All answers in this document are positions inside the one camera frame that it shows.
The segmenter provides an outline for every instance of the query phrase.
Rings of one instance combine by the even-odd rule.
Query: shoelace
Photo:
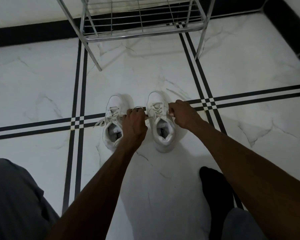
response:
[[[98,126],[98,125],[104,126],[104,125],[106,124],[106,123],[105,123],[105,122],[106,122],[105,119],[106,119],[108,122],[118,121],[119,116],[120,116],[120,114],[119,114],[119,108],[118,108],[118,107],[111,107],[111,108],[109,108],[109,110],[108,110],[107,116],[106,116],[105,118],[102,118],[101,120],[99,120],[99,121],[94,125],[94,127],[95,127],[95,126]]]
[[[161,105],[162,105],[162,103],[154,103],[150,107],[154,111],[154,114],[155,114],[156,118],[164,116],[164,112],[162,111]]]

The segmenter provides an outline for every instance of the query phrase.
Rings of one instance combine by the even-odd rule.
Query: white sneaker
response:
[[[111,151],[115,151],[123,137],[122,116],[127,113],[128,109],[128,102],[120,94],[115,94],[108,101],[104,119],[97,123],[100,124],[104,121],[102,139],[105,146]]]
[[[169,115],[168,102],[159,92],[152,92],[148,97],[147,111],[154,147],[162,153],[170,152],[174,147],[176,132]]]

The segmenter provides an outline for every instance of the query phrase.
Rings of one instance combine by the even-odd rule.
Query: floor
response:
[[[25,167],[62,214],[111,155],[93,125],[114,93],[145,106],[153,90],[187,100],[216,129],[300,180],[300,61],[263,14],[210,21],[200,32],[91,43],[78,39],[0,48],[0,157]],[[151,135],[133,156],[107,239],[208,239],[204,145],[176,128],[157,152]]]

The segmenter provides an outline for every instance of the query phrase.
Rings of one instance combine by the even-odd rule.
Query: black sock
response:
[[[223,222],[234,208],[232,187],[222,173],[212,168],[202,167],[199,171],[202,191],[211,211],[209,240],[220,240]]]

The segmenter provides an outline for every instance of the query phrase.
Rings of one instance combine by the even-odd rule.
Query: sneaker insole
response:
[[[169,128],[168,128],[168,123],[164,120],[160,120],[157,123],[157,132],[158,135],[166,139],[166,137],[169,134]]]
[[[109,133],[110,141],[112,142],[115,142],[120,137],[122,137],[122,132],[120,131],[119,127],[116,126],[115,124],[111,124],[108,127],[108,133]]]

